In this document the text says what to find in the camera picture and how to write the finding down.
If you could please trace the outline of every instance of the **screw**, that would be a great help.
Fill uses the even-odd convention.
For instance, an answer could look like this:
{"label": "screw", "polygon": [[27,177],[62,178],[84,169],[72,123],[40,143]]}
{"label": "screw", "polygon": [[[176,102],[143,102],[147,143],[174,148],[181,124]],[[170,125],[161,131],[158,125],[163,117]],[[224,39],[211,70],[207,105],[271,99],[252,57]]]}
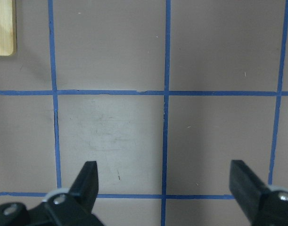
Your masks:
{"label": "screw", "polygon": [[9,207],[7,207],[4,211],[3,211],[3,214],[4,215],[10,215],[12,213],[15,213],[17,210],[17,204],[11,204]]}
{"label": "screw", "polygon": [[57,198],[54,199],[54,204],[59,205],[65,201],[65,194],[59,195]]}
{"label": "screw", "polygon": [[282,201],[288,201],[288,193],[279,192],[278,196],[279,196],[279,199],[281,199]]}

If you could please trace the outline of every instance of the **floor tile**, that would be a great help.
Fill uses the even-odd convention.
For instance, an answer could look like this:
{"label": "floor tile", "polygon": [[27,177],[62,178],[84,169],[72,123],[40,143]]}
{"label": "floor tile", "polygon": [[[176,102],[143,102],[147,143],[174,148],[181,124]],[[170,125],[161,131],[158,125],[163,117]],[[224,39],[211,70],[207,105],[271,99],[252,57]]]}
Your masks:
{"label": "floor tile", "polygon": [[167,194],[230,194],[232,159],[267,182],[275,97],[170,97]]}
{"label": "floor tile", "polygon": [[93,213],[105,225],[159,226],[159,199],[97,199]]}
{"label": "floor tile", "polygon": [[249,226],[235,200],[167,200],[166,226]]}
{"label": "floor tile", "polygon": [[59,89],[163,90],[165,1],[54,2]]}
{"label": "floor tile", "polygon": [[100,194],[160,194],[163,97],[60,96],[63,186],[97,160]]}
{"label": "floor tile", "polygon": [[172,0],[170,89],[276,91],[284,5]]}
{"label": "floor tile", "polygon": [[52,97],[0,96],[0,192],[56,186]]}

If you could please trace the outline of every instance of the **wooden block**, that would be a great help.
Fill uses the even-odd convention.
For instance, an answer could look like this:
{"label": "wooden block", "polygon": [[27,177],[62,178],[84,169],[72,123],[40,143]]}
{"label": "wooden block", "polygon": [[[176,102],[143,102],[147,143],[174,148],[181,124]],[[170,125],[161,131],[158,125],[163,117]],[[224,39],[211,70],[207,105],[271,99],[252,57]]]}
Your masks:
{"label": "wooden block", "polygon": [[15,0],[0,0],[0,56],[16,52]]}

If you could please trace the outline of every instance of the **gray floor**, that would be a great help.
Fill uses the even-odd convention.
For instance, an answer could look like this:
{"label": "gray floor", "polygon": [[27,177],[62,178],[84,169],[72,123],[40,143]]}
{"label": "gray floor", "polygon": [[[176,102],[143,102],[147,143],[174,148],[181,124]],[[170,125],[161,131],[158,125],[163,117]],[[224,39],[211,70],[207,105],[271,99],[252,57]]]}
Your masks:
{"label": "gray floor", "polygon": [[285,1],[170,2],[166,18],[164,0],[17,1],[17,53],[0,57],[0,203],[33,207],[89,160],[99,193],[118,194],[97,199],[107,226],[248,226],[224,199],[231,159],[288,188]]}

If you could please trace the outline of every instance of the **blue painter's tape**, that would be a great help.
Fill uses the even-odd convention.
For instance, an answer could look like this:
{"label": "blue painter's tape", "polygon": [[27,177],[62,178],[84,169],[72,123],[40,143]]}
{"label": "blue painter's tape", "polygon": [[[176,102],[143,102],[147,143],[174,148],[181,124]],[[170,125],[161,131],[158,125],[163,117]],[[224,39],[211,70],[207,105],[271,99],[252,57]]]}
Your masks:
{"label": "blue painter's tape", "polygon": [[43,95],[53,95],[51,90],[25,90],[25,91],[16,91],[16,90],[0,90],[0,95],[5,96],[43,96]]}
{"label": "blue painter's tape", "polygon": [[288,91],[282,91],[281,96],[288,96]]}
{"label": "blue painter's tape", "polygon": [[280,55],[280,66],[279,66],[279,78],[278,78],[278,86],[276,97],[276,108],[275,108],[275,117],[274,117],[274,126],[272,132],[272,149],[271,149],[271,159],[270,159],[270,167],[268,174],[268,184],[272,184],[272,176],[275,167],[275,155],[276,155],[276,147],[277,147],[277,134],[279,128],[279,117],[280,117],[280,106],[281,106],[281,94],[282,94],[282,86],[283,86],[283,70],[284,70],[284,60],[286,53],[286,41],[287,41],[287,33],[288,33],[288,0],[285,1],[285,11],[284,11],[284,23],[283,23],[283,35],[282,35],[282,44],[281,44],[281,55]]}
{"label": "blue painter's tape", "polygon": [[170,96],[265,96],[274,97],[270,91],[169,91]]}
{"label": "blue painter's tape", "polygon": [[233,195],[167,195],[167,199],[234,199]]}
{"label": "blue painter's tape", "polygon": [[50,54],[50,72],[53,89],[54,101],[54,130],[55,130],[55,158],[56,158],[56,178],[57,188],[61,188],[61,164],[60,164],[60,145],[59,145],[59,126],[58,126],[58,94],[57,94],[57,76],[56,76],[56,57],[55,57],[55,34],[54,34],[54,13],[53,0],[48,1],[49,7],[49,54]]}
{"label": "blue painter's tape", "polygon": [[16,197],[44,197],[46,193],[38,192],[0,192],[0,196],[16,196]]}
{"label": "blue painter's tape", "polygon": [[58,90],[58,95],[138,95],[138,96],[163,96],[163,91],[136,91],[136,90],[76,90],[76,89],[67,89],[67,90]]}
{"label": "blue painter's tape", "polygon": [[170,36],[171,36],[171,0],[166,0],[165,28],[165,87],[164,87],[164,126],[163,126],[163,165],[162,165],[162,204],[161,226],[166,221],[167,194],[167,152],[168,152],[168,114],[169,114],[169,83],[170,83]]}
{"label": "blue painter's tape", "polygon": [[103,199],[161,199],[160,194],[98,194]]}

